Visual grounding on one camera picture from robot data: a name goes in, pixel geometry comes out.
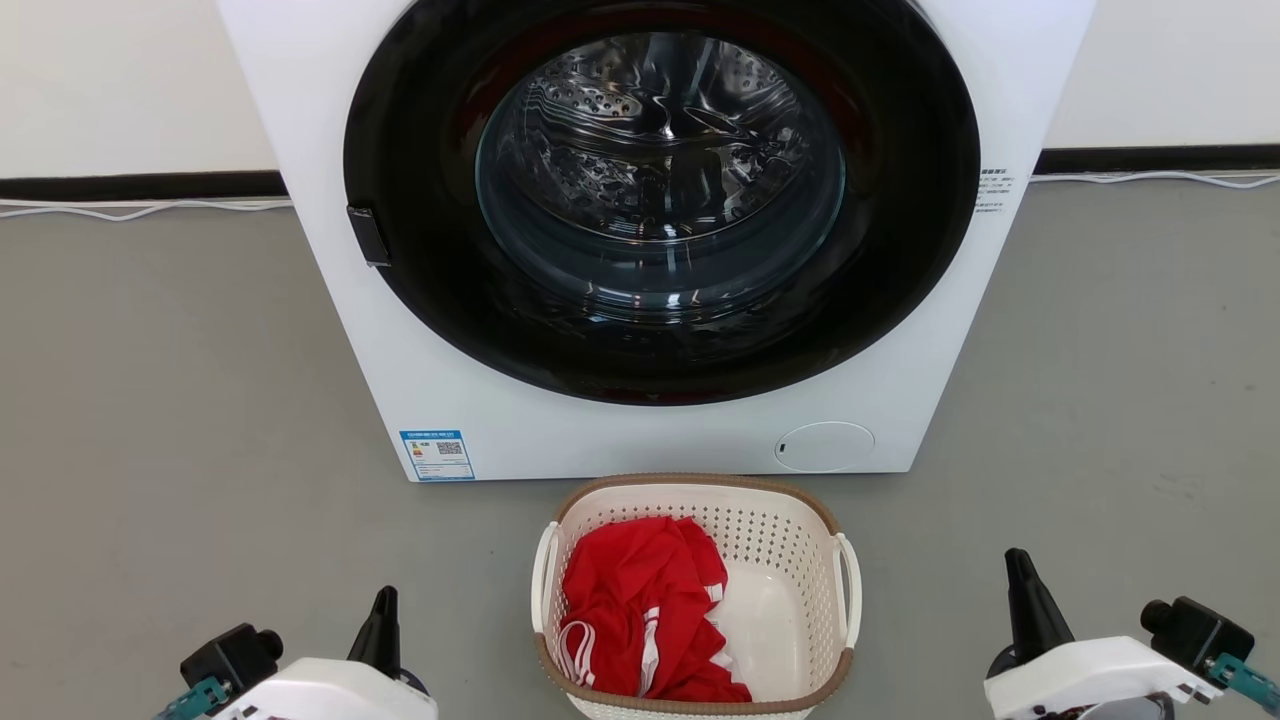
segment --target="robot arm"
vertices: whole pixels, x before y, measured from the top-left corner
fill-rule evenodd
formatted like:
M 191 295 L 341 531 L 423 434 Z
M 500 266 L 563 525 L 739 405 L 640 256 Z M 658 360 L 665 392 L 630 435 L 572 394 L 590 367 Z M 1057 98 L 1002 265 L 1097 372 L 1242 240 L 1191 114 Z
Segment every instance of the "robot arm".
M 399 665 L 396 588 L 378 593 L 347 660 L 303 657 L 284 670 L 280 637 L 242 624 L 179 665 L 191 688 L 156 720 L 436 720 L 435 701 Z
M 1275 684 L 1238 660 L 1253 635 L 1212 610 L 1188 598 L 1148 603 L 1151 647 L 1129 637 L 1076 641 L 1027 551 L 1010 550 L 1005 565 L 1014 643 L 984 683 L 997 720 L 1171 719 L 1175 702 L 1207 705 L 1229 688 L 1277 712 Z

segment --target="white wall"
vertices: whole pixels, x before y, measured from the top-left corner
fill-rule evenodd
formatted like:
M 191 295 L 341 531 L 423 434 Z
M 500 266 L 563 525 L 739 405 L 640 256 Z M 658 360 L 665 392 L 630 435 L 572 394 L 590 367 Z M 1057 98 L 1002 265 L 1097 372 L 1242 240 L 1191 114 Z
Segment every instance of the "white wall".
M 1100 0 L 1047 146 L 1280 142 L 1277 81 L 1280 0 Z M 212 0 L 0 8 L 0 177 L 274 167 Z

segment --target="white cable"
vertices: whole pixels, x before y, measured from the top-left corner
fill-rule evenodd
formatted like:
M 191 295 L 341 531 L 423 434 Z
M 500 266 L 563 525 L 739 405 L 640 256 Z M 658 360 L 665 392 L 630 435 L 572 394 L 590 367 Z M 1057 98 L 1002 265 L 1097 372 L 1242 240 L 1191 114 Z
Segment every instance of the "white cable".
M 1117 182 L 1130 182 L 1138 179 L 1189 179 L 1196 182 L 1203 182 L 1212 184 L 1215 187 L 1226 187 L 1230 190 L 1253 190 L 1256 187 L 1262 187 L 1265 184 L 1271 184 L 1280 181 L 1280 174 L 1272 174 L 1263 177 L 1262 179 L 1253 182 L 1228 182 L 1225 179 L 1198 176 L 1196 173 L 1180 173 L 1174 170 L 1161 170 L 1153 173 L 1133 173 L 1128 176 L 1032 176 L 1032 182 L 1092 182 L 1097 184 L 1112 184 Z
M 173 202 L 37 202 L 33 200 L 3 200 L 0 199 L 0 206 L 14 206 L 22 208 L 22 210 L 13 210 L 9 213 L 0 213 L 0 220 L 6 218 L 20 218 L 23 215 L 44 215 L 46 213 L 69 213 L 72 215 L 84 215 L 87 218 L 95 218 L 99 220 L 108 220 L 111 223 L 123 223 L 127 220 L 136 220 L 143 218 L 152 213 L 159 213 L 160 210 L 170 210 L 173 208 L 212 208 L 215 210 L 233 210 L 237 213 L 257 213 L 260 210 L 275 210 L 278 208 L 292 208 L 293 201 L 291 200 L 244 200 L 237 202 L 210 202 L 206 200 L 175 200 Z M 96 213 L 88 208 L 138 208 L 142 210 L 136 213 L 128 213 L 124 215 L 113 215 L 110 213 Z

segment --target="red clothing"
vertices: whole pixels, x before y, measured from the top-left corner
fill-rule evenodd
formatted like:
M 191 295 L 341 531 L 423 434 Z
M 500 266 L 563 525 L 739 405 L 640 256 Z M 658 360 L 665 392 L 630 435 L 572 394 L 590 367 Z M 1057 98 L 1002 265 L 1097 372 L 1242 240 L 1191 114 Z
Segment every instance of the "red clothing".
M 564 674 L 602 692 L 687 702 L 750 702 L 707 612 L 728 573 L 694 523 L 644 518 L 604 525 L 577 542 L 562 588 Z

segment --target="washing machine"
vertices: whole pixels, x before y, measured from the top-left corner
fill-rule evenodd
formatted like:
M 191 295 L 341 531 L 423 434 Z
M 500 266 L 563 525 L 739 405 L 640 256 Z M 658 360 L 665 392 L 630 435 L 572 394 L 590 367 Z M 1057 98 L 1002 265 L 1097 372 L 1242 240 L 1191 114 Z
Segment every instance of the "washing machine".
M 1092 0 L 220 0 L 411 480 L 904 471 Z

